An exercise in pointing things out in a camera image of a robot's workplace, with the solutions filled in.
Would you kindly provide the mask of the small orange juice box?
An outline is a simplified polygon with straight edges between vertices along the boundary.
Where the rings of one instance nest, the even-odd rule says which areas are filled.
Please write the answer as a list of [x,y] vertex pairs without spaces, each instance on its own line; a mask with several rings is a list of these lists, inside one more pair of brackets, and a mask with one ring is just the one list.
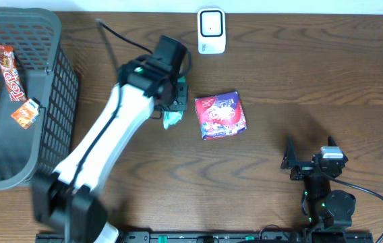
[[40,105],[28,99],[16,111],[11,114],[11,117],[22,127],[28,129],[31,127],[39,116]]

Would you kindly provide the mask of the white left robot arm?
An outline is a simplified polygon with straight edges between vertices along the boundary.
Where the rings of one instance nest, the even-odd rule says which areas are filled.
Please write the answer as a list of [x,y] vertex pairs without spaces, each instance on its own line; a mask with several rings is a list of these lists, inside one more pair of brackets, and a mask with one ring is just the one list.
[[51,173],[32,178],[34,218],[64,242],[116,242],[99,200],[109,174],[137,129],[154,111],[182,113],[187,107],[188,69],[143,55],[122,65],[106,107],[79,145]]

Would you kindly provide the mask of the teal snack wrapper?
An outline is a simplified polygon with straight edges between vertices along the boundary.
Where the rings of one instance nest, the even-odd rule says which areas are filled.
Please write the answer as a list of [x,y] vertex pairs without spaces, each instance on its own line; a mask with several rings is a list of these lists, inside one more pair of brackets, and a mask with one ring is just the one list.
[[163,110],[163,127],[166,130],[182,120],[183,114],[187,109],[188,84],[185,77],[177,80],[175,94],[176,97],[173,103]]

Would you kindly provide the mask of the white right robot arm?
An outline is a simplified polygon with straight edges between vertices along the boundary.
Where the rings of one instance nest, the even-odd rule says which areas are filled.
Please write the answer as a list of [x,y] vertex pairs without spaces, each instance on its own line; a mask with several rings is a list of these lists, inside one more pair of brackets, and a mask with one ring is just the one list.
[[330,181],[342,174],[347,161],[332,137],[309,161],[298,160],[293,140],[287,139],[281,169],[289,169],[290,179],[305,186],[301,210],[309,217],[310,226],[302,232],[304,242],[347,241],[346,229],[352,226],[356,198],[330,187]]

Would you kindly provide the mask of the red purple snack packet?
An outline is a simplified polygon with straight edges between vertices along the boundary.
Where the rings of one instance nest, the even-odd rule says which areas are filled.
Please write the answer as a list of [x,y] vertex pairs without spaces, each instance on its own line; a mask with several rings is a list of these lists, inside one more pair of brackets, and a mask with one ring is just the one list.
[[197,98],[195,108],[203,140],[234,136],[247,129],[237,91]]

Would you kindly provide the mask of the red Top chocolate bar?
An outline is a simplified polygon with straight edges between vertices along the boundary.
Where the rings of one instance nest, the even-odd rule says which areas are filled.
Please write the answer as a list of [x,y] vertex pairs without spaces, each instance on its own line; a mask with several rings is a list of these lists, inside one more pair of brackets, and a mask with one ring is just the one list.
[[0,45],[0,68],[10,100],[26,101],[27,96],[20,80],[12,46]]

